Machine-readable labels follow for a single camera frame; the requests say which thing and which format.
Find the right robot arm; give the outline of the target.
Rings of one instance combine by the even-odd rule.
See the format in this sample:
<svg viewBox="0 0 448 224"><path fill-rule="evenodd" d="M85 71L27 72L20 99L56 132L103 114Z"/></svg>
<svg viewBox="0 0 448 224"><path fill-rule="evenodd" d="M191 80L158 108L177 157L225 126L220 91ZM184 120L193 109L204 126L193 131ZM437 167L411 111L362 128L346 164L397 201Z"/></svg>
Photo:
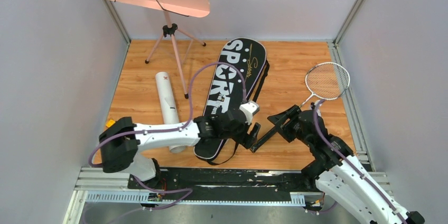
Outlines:
<svg viewBox="0 0 448 224"><path fill-rule="evenodd" d="M301 141L314 156L302 169L304 188L330 196L360 223L424 223L418 211L407 210L379 185L344 140L328 133L321 105L314 102L309 110L294 105L268 117L283 139Z"/></svg>

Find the black sport racket bag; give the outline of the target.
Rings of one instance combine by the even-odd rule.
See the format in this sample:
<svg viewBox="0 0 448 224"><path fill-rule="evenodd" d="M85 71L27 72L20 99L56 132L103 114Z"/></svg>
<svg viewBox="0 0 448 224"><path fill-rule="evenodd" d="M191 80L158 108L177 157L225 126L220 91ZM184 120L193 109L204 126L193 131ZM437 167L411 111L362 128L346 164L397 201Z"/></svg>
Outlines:
<svg viewBox="0 0 448 224"><path fill-rule="evenodd" d="M238 109L243 96L256 102L270 67L265 47L254 39L235 38L223 46L217 62L231 64L236 69L223 64L216 65L203 116L216 117L231 108ZM236 70L244 77L244 84ZM201 139L193 152L197 158L210 165L223 164L234 156L238 146L242 146L233 140L235 147L230 158L215 162L228 140Z"/></svg>

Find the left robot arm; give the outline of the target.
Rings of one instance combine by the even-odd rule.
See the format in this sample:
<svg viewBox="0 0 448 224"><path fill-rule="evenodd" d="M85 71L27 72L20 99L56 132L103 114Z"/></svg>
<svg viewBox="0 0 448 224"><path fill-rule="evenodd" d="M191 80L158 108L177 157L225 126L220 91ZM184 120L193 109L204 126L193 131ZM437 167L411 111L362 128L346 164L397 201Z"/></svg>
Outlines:
<svg viewBox="0 0 448 224"><path fill-rule="evenodd" d="M134 123L131 117L119 119L99 137L101 167L105 173L128 173L139 178L148 188L162 182L155 159L142 151L174 145L195 146L201 140L218 142L233 139L248 148L253 143L249 126L259 107L252 101L223 114L199 116L178 124L147 125Z"/></svg>

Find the white shuttlecock tube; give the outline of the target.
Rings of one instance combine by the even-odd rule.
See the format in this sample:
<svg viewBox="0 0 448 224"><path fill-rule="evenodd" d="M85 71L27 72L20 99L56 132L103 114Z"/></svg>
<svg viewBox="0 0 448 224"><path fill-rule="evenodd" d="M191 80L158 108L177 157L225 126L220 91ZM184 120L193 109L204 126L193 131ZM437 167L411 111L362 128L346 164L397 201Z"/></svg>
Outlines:
<svg viewBox="0 0 448 224"><path fill-rule="evenodd" d="M179 123L178 111L171 86L170 76L167 72L158 72L155 75L158 97L165 124Z"/></svg>

